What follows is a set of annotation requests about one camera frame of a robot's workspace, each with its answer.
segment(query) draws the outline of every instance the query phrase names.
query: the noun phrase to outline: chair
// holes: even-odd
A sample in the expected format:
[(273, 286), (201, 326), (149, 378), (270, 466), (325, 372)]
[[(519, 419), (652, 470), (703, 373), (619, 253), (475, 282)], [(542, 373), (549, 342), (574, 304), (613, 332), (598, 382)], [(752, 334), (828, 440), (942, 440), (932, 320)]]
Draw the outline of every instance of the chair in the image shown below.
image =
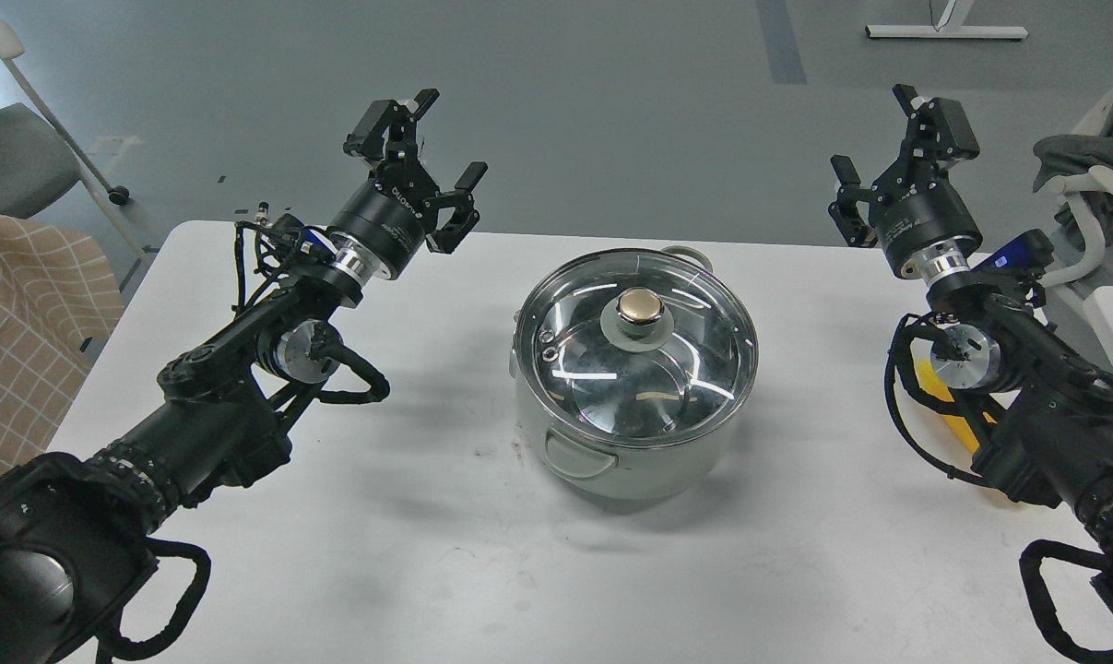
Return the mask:
[(11, 27), (0, 21), (0, 60), (42, 115), (22, 105), (0, 109), (0, 214), (29, 218), (80, 181), (138, 260), (146, 261), (148, 248), (135, 238), (121, 216), (110, 206), (110, 202), (125, 205), (129, 201), (129, 190), (124, 186), (109, 186), (96, 165), (30, 88), (28, 79), (13, 63), (13, 59), (22, 53), (22, 42)]

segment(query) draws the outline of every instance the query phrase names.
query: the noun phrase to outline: black robot arm segment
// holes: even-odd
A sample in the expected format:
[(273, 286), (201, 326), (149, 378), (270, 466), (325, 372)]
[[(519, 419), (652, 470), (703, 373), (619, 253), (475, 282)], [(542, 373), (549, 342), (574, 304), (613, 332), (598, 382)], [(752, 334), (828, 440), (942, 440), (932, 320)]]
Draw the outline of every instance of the black robot arm segment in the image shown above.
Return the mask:
[[(948, 177), (953, 165), (978, 156), (978, 142), (957, 101), (926, 100), (907, 85), (893, 93), (907, 117), (899, 156), (868, 189), (848, 157), (830, 157), (839, 189), (827, 211), (848, 245), (875, 247), (879, 240), (893, 274), (919, 278), (918, 251), (954, 242), (968, 257), (982, 242)], [(868, 204), (867, 222), (857, 202)]]
[[(479, 224), (472, 192), (486, 165), (472, 162), (454, 189), (442, 192), (420, 160), (416, 123), (437, 97), (436, 89), (422, 89), (413, 101), (374, 101), (344, 142), (344, 151), (372, 170), (327, 230), (341, 238), (361, 285), (373, 276), (400, 277), (426, 241), (431, 251), (454, 252)], [(439, 228), (439, 211), (447, 208), (454, 214)]]
[[(1093, 586), (1113, 613), (1113, 375), (1076, 354), (1034, 316), (1044, 304), (1037, 278), (1052, 261), (1040, 230), (1024, 232), (989, 259), (966, 258), (982, 236), (945, 171), (978, 155), (969, 122), (953, 100), (925, 100), (897, 85), (906, 110), (900, 155), (871, 188), (847, 157), (833, 157), (839, 180), (830, 204), (848, 245), (884, 245), (893, 272), (923, 278), (932, 311), (902, 319), (885, 369), (885, 396), (902, 436), (949, 478), (998, 488), (1008, 499), (1055, 507), (1066, 502), (1101, 553), (1033, 543), (1020, 562), (1036, 625), (1076, 662), (1113, 662), (1113, 651), (1077, 646), (1055, 618), (1041, 562), (1057, 558), (1099, 571)], [(868, 221), (857, 202), (868, 205)], [(933, 341), (930, 361), (952, 403), (919, 386), (910, 344)], [(978, 440), (967, 473), (932, 457), (907, 434), (892, 394), (895, 375), (922, 405), (964, 417)], [(992, 395), (1015, 392), (1011, 407)]]
[[(162, 651), (193, 615), (210, 558), (197, 546), (148, 535), (215, 488), (249, 487), (288, 463), (287, 435), (315, 400), (365, 404), (388, 396), (384, 375), (347, 348), (328, 320), (338, 307), (357, 306), (374, 274), (400, 274), (426, 236), (451, 252), (479, 221), (471, 190), (485, 165), (471, 165), (454, 191), (442, 194), (416, 160), (416, 121), (435, 98), (435, 89), (425, 89), (412, 112), (376, 101), (349, 136), (345, 150), (372, 169), (333, 224), (333, 247), (327, 230), (292, 215), (270, 224), (262, 211), (255, 222), (237, 222), (235, 317), (160, 370), (164, 405), (155, 413), (87, 462), (50, 453), (0, 478), (0, 664), (58, 662), (93, 637), (98, 662)], [(454, 219), (437, 229), (441, 208), (454, 208)], [(256, 271), (265, 278), (249, 298), (246, 229), (257, 234)], [(254, 365), (286, 385), (265, 395)], [(338, 366), (370, 388), (324, 390)], [(159, 558), (188, 558), (196, 566), (193, 583), (160, 634), (130, 642), (119, 634), (121, 610)]]

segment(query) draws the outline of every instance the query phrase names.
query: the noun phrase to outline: chair leg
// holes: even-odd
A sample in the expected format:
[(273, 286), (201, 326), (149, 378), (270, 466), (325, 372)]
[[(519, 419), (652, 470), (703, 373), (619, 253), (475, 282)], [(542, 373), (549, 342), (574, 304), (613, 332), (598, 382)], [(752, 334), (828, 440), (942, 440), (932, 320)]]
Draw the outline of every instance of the chair leg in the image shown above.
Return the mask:
[(16, 79), (16, 83), (19, 83), (19, 87), (24, 89), (24, 93), (28, 95), (29, 100), (32, 101), (32, 105), (36, 106), (36, 109), (39, 110), (39, 112), (43, 116), (43, 119), (49, 121), (49, 125), (51, 125), (51, 129), (55, 129), (56, 132), (60, 135), (60, 138), (63, 138), (63, 140), (66, 140), (68, 147), (72, 148), (72, 151), (76, 152), (77, 159), (80, 159), (80, 163), (83, 165), (85, 168), (88, 168), (89, 172), (93, 174), (93, 177), (97, 178), (97, 181), (99, 181), (102, 188), (105, 188), (105, 194), (108, 195), (110, 202), (114, 202), (114, 205), (117, 206), (125, 206), (126, 202), (129, 202), (130, 190), (126, 189), (125, 186), (110, 186), (109, 181), (106, 180), (105, 176), (101, 175), (101, 171), (97, 169), (97, 165), (93, 163), (92, 160), (89, 159), (89, 156), (86, 155), (85, 151), (80, 149), (80, 146), (78, 146), (77, 140), (72, 139), (72, 135), (68, 133), (68, 130), (62, 125), (60, 125), (60, 121), (59, 119), (57, 119), (56, 113), (51, 112), (51, 109), (47, 108), (47, 103), (43, 102), (39, 93), (36, 92), (36, 89), (32, 88), (32, 83), (30, 83), (28, 77), (24, 77), (24, 72), (19, 70), (18, 65), (16, 65), (13, 60), (2, 60), (2, 63), (7, 65), (8, 70), (11, 72), (11, 76), (13, 77), (13, 79)]
[(96, 178), (88, 170), (80, 169), (80, 181), (83, 182), (85, 189), (88, 190), (89, 196), (92, 197), (93, 202), (97, 202), (97, 207), (101, 209), (106, 218), (114, 224), (114, 228), (117, 229), (121, 238), (126, 240), (127, 245), (130, 245), (134, 256), (138, 257), (138, 260), (147, 261), (147, 252), (142, 249), (142, 242), (139, 242), (138, 238), (135, 238), (134, 232), (127, 227), (126, 221), (122, 221), (121, 216), (118, 214), (110, 202), (106, 200), (101, 195), (100, 186), (98, 186)]

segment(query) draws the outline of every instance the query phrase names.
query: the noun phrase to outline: plaid cloth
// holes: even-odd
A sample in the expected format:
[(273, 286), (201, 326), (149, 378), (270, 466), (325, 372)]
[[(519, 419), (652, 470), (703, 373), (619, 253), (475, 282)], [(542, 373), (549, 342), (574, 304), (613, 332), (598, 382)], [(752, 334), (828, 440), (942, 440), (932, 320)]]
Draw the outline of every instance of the plaid cloth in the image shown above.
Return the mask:
[(0, 215), (0, 475), (41, 453), (126, 306), (83, 232)]

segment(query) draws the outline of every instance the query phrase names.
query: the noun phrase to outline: pot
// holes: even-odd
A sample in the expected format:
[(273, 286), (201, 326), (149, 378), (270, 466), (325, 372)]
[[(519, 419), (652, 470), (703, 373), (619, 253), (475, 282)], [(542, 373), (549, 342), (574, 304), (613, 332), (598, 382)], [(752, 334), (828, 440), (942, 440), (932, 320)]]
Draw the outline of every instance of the pot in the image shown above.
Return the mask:
[(749, 311), (686, 247), (564, 264), (528, 295), (511, 344), (532, 448), (560, 478), (615, 499), (669, 496), (712, 470), (757, 359)]

